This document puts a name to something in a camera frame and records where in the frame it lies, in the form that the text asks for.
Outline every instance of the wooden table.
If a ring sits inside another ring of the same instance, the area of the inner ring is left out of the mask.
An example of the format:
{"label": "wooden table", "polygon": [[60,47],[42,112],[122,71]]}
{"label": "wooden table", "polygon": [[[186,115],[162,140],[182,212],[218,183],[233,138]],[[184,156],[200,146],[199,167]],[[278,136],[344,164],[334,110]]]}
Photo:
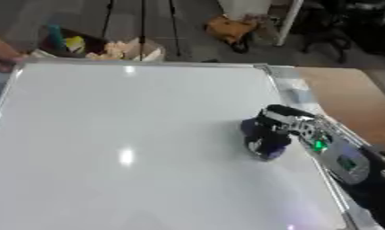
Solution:
{"label": "wooden table", "polygon": [[371,144],[385,146],[385,95],[358,69],[297,67],[319,104]]}

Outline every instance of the robotic arm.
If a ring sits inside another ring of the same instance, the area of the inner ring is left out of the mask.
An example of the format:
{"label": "robotic arm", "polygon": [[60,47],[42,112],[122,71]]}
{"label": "robotic arm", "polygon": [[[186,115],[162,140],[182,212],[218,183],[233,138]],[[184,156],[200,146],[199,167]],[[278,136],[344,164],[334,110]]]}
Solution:
{"label": "robotic arm", "polygon": [[375,150],[333,119],[283,105],[269,105],[241,123],[245,145],[262,160],[280,156],[297,136],[358,205],[385,227],[385,152]]}

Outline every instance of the green led light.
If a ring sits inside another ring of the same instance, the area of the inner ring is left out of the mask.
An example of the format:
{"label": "green led light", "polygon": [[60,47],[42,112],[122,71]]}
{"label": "green led light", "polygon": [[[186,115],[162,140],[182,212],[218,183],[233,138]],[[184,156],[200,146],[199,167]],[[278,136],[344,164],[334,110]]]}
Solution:
{"label": "green led light", "polygon": [[321,140],[317,140],[317,141],[315,141],[315,145],[313,146],[313,150],[316,151],[316,152],[320,152],[320,151],[322,151],[326,147],[328,147],[326,145],[326,143],[324,143]]}

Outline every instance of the tripod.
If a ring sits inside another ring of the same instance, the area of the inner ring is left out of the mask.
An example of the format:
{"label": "tripod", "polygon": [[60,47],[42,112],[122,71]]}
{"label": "tripod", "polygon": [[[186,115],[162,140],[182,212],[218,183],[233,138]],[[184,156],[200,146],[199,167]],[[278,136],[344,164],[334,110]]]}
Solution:
{"label": "tripod", "polygon": [[[109,3],[107,4],[107,14],[106,18],[104,20],[103,29],[101,32],[101,37],[104,39],[107,34],[107,29],[109,27],[109,19],[112,15],[112,9],[114,8],[115,0],[109,0]],[[175,18],[176,15],[176,9],[174,6],[174,1],[169,0],[169,7],[170,7],[170,14],[171,14],[171,24],[172,24],[172,30],[174,33],[174,40],[175,40],[175,49],[177,56],[181,56],[180,48],[179,48],[179,36],[178,36],[178,28],[177,28],[177,20]],[[140,57],[142,57],[143,51],[144,51],[144,44],[145,44],[145,18],[146,18],[146,1],[141,0],[141,31],[139,35],[139,43],[140,43]]]}

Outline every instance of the person's hand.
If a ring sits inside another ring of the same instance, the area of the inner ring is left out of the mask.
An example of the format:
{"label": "person's hand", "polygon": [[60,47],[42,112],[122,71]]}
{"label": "person's hand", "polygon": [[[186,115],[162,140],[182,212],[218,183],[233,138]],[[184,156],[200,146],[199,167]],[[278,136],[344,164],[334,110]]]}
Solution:
{"label": "person's hand", "polygon": [[0,72],[11,72],[14,64],[21,60],[22,55],[18,51],[0,40]]}

